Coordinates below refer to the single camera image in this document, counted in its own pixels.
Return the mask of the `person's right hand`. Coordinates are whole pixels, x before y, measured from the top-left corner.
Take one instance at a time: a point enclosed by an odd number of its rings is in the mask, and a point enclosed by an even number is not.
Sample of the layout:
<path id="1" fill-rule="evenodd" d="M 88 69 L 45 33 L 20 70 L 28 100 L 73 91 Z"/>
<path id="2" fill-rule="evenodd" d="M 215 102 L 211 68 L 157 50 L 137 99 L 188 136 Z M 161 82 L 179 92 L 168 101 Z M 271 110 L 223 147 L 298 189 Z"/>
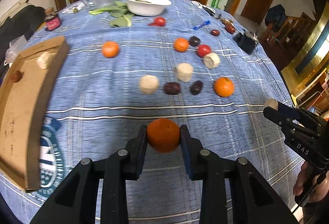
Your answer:
<path id="1" fill-rule="evenodd" d="M 304 162 L 301 166 L 301 171 L 298 174 L 297 181 L 293 187 L 293 194 L 299 196 L 303 192 L 303 186 L 307 181 L 307 169 L 309 165 L 308 162 Z M 328 193 L 328 172 L 326 173 L 326 178 L 315 187 L 309 196 L 309 203 L 315 203 L 322 201 Z"/>

